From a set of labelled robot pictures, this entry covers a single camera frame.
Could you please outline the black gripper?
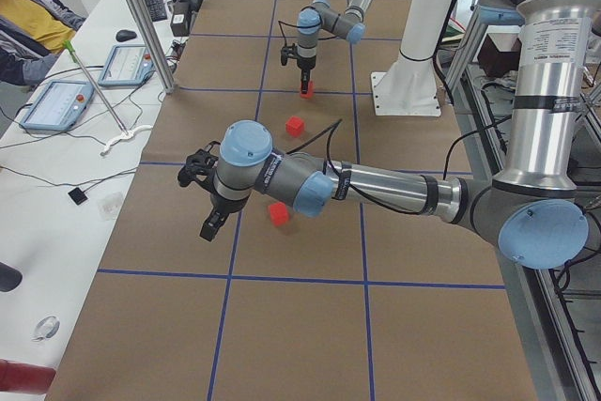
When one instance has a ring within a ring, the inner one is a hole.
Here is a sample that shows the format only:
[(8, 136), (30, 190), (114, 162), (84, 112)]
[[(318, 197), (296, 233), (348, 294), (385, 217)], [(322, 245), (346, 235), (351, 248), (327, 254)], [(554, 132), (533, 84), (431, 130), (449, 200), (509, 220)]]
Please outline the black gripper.
[(302, 89), (307, 86), (309, 81), (311, 81), (311, 70), (316, 67), (316, 56), (300, 55), (298, 57), (298, 67), (301, 69), (300, 89)]
[(247, 203), (247, 193), (237, 193), (234, 198), (227, 197), (216, 190), (210, 194), (212, 211), (204, 220), (199, 236), (204, 240), (214, 240), (227, 218), (241, 211)]

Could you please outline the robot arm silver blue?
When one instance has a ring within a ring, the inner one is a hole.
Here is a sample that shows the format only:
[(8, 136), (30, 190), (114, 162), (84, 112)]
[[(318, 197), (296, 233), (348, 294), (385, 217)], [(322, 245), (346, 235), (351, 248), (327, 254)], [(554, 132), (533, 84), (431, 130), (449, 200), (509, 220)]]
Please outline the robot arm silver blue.
[(262, 193), (307, 217), (329, 201), (354, 200), (403, 217), (433, 215), (494, 245), (531, 269), (575, 257), (590, 236), (567, 175), (587, 40), (600, 0), (479, 0), (487, 23), (520, 27), (509, 145), (491, 179), (436, 177), (429, 126), (441, 117), (428, 64), (455, 0), (412, 0), (399, 57), (374, 85), (375, 117), (363, 128), (373, 153), (357, 163), (282, 151), (253, 120), (189, 157), (184, 172), (208, 191), (212, 209), (200, 235), (214, 239), (227, 219)]
[(300, 94), (313, 94), (311, 71), (316, 67), (319, 33), (329, 32), (351, 44), (365, 34), (365, 16), (373, 0), (348, 0), (344, 8), (335, 8), (328, 0), (314, 0), (303, 8), (296, 22), (297, 41), (281, 51), (281, 57), (296, 60), (300, 69)]

